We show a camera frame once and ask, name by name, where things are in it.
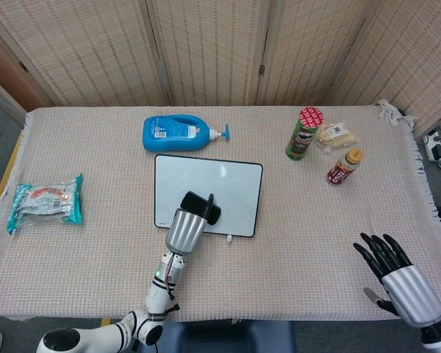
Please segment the left silver and black robot hand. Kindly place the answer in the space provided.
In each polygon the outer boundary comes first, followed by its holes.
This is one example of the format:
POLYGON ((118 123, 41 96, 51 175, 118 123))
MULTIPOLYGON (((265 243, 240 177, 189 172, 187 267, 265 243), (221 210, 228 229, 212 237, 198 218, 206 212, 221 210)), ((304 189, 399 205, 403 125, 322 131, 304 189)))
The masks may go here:
POLYGON ((208 224, 213 207, 213 193, 204 199, 192 191, 187 192, 173 217, 165 242, 167 248, 181 256, 192 253, 208 224))

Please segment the right silver and black robot hand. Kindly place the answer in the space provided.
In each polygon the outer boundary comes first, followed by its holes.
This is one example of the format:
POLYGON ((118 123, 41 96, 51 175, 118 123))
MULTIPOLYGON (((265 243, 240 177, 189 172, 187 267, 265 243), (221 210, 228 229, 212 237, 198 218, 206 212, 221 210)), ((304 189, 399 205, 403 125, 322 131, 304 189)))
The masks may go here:
POLYGON ((390 235, 381 237, 360 234, 367 247, 354 243, 388 298, 364 288, 365 295, 377 307, 400 317, 407 325, 419 329, 441 321, 441 301, 423 272, 408 258, 401 245, 390 235))

